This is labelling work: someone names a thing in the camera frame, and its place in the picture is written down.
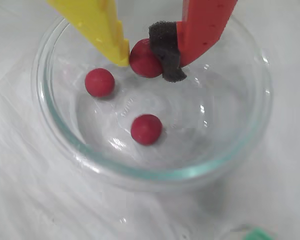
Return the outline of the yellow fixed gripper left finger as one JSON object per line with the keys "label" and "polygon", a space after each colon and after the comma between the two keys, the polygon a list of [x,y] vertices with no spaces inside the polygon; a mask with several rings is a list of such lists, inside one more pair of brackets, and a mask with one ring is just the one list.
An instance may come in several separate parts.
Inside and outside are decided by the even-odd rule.
{"label": "yellow fixed gripper left finger", "polygon": [[119,67],[129,65],[130,44],[124,38],[114,0],[49,0],[110,62]]}

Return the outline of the gripper red moving right finger with foam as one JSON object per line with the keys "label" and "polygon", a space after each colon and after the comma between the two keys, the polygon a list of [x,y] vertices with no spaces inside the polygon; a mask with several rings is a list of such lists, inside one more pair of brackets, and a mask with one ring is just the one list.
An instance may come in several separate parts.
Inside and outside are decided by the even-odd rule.
{"label": "gripper red moving right finger with foam", "polygon": [[236,4],[237,0],[185,0],[180,21],[158,21],[149,27],[150,49],[166,81],[187,77],[182,68],[219,41]]}

